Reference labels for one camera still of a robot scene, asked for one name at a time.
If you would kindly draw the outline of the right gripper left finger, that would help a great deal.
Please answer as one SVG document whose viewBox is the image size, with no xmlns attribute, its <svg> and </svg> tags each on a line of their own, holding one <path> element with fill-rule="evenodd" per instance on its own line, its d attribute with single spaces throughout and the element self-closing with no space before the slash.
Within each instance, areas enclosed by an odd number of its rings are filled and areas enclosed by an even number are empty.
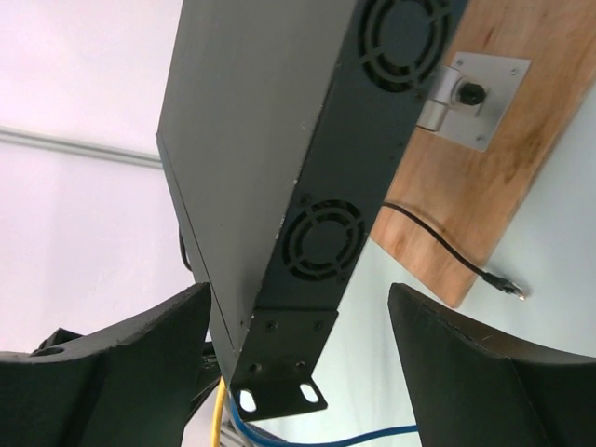
<svg viewBox="0 0 596 447">
<path fill-rule="evenodd" d="M 1 355 L 4 446 L 179 446 L 197 394 L 210 287 L 34 353 Z"/>
</svg>

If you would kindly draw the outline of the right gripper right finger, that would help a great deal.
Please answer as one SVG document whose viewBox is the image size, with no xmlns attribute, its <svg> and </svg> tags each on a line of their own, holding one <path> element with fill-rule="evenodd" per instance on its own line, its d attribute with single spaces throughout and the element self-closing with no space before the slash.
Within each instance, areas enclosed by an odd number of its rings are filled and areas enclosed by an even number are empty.
<svg viewBox="0 0 596 447">
<path fill-rule="evenodd" d="M 423 445 L 594 445 L 594 358 L 501 332 L 406 284 L 387 304 Z"/>
</svg>

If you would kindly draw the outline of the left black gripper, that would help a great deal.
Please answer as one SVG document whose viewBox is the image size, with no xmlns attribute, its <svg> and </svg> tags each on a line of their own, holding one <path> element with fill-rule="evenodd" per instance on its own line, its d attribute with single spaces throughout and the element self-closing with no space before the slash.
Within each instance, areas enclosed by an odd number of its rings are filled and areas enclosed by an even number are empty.
<svg viewBox="0 0 596 447">
<path fill-rule="evenodd" d="M 49 354 L 49 350 L 56 346 L 61 346 L 81 337 L 81 334 L 58 328 L 40 346 L 32 353 L 32 356 L 42 356 Z M 188 418 L 192 419 L 199 408 L 205 403 L 207 398 L 218 385 L 221 372 L 216 359 L 215 350 L 211 341 L 203 344 L 201 353 L 201 367 L 196 380 L 196 394 L 191 400 L 190 412 Z"/>
</svg>

